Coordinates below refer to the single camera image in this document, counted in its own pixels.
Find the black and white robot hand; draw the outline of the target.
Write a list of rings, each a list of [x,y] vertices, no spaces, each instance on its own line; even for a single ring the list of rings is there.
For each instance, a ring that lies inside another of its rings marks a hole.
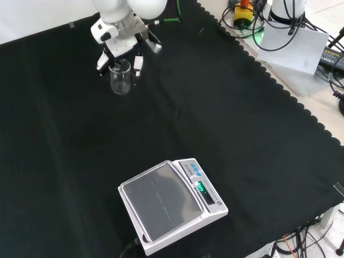
[[[132,11],[115,23],[106,23],[100,18],[91,27],[91,34],[103,49],[96,64],[101,75],[106,73],[112,61],[123,58],[139,43],[145,42],[154,53],[162,49],[160,40]]]

